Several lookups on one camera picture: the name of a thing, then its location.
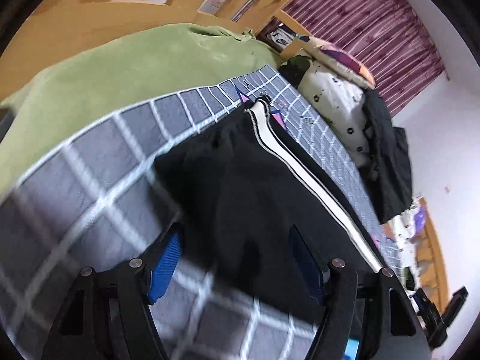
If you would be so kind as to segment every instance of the striped curtain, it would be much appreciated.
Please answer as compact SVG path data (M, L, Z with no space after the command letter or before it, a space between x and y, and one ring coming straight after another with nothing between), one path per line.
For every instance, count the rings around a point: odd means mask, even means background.
M285 12L362 61L392 116L445 69L406 0L293 0Z

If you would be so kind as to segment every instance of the red curtain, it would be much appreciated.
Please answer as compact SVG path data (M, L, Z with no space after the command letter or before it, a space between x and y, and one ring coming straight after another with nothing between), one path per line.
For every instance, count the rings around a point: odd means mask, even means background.
M406 0L293 0L285 12L362 61L392 116L445 69Z

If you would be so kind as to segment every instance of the pile of clothes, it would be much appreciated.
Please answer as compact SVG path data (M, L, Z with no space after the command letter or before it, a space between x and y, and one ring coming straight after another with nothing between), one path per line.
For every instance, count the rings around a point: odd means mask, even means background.
M302 37L280 74L310 102L359 169L381 223L412 204L405 130L394 127L368 68L332 43Z

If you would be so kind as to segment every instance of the wooden headboard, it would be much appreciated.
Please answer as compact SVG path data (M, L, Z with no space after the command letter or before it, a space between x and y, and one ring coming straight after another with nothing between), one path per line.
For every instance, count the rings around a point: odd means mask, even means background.
M417 260L419 262L422 260L430 262L428 269L420 276L420 284L441 314L445 311L450 300L445 261L443 260L435 226L428 211L427 202L424 198L421 198L420 203L425 207L426 221L424 229L417 235L421 239L417 248Z

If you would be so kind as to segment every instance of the black garment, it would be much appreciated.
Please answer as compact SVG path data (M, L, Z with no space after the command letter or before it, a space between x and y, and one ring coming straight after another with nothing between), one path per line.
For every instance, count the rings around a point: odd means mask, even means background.
M289 146L310 159L304 164L314 168L312 173L332 186L331 193L347 206L371 251L385 265L333 181L286 132L275 128ZM316 324L323 315L291 254L292 225L307 233L327 260L341 257L356 269L371 271L328 209L262 146L243 109L157 157L154 166L191 220L186 257L206 265L217 262L220 277L283 312Z
M412 204L412 173L405 130L393 127L385 101L367 90L363 111L372 160L371 172L362 174L380 223L399 215Z

